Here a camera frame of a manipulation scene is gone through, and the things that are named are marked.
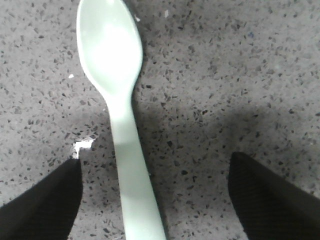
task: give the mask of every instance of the spoon neck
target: spoon neck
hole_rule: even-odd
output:
[[[137,141],[138,131],[130,97],[115,97],[107,102],[114,144]]]

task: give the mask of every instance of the white debris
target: white debris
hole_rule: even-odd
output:
[[[167,18],[168,16],[169,16],[169,10],[167,9],[164,11],[164,17]]]
[[[136,15],[134,15],[134,18],[135,18],[135,20],[136,20],[137,22],[140,22],[140,21],[141,21],[141,19],[140,19],[139,17],[137,17]]]
[[[90,149],[92,143],[95,139],[92,139],[91,137],[88,137],[86,139],[83,139],[82,141],[77,141],[73,144],[75,153],[73,154],[73,158],[79,159],[79,151],[80,149]]]

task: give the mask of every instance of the spoon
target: spoon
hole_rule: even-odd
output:
[[[126,240],[165,240],[131,105],[143,60],[135,21],[122,0],[81,0],[76,38],[83,71],[109,111]]]

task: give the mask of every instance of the floor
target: floor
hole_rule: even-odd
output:
[[[82,150],[69,239],[124,239],[108,108],[85,77],[78,0],[0,2],[0,205]],[[171,240],[246,240],[231,153],[320,198],[320,2],[132,0],[144,61],[133,109]]]

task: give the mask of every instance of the spoon handle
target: spoon handle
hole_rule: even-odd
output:
[[[131,99],[108,102],[126,240],[165,240]]]

